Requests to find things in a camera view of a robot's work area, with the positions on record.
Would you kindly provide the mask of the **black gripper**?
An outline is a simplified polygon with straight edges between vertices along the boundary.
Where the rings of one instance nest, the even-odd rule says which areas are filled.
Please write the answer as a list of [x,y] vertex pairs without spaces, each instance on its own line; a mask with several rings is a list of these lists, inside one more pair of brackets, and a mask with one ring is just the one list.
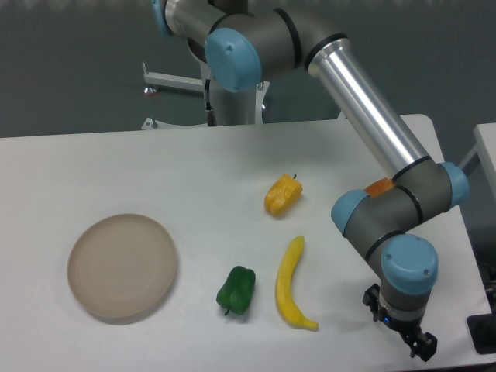
[[410,348],[410,357],[429,361],[437,351],[437,338],[422,331],[425,293],[411,293],[396,288],[388,281],[371,285],[363,294],[363,304],[373,320],[398,332]]

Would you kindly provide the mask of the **orange object behind arm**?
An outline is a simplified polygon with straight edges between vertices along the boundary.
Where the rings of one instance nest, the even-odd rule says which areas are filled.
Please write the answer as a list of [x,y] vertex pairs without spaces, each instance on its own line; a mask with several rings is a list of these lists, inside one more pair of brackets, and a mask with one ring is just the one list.
[[375,181],[374,183],[366,186],[364,191],[368,193],[369,196],[375,198],[386,191],[392,189],[394,187],[394,182],[390,178],[382,178],[380,180]]

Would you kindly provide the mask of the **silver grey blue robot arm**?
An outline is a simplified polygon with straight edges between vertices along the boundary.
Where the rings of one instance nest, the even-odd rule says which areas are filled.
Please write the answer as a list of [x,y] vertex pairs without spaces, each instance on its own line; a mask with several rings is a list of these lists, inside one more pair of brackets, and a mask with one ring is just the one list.
[[374,321],[400,334],[413,357],[429,360],[437,340],[421,321],[438,257],[412,229],[466,199],[465,173],[429,156],[360,68],[347,35],[325,16],[296,5],[255,15],[245,1],[154,1],[151,7],[160,31],[185,38],[201,62],[210,126],[254,123],[257,87],[285,72],[303,67],[323,83],[392,181],[375,196],[349,191],[331,211],[337,229],[380,278],[363,303]]

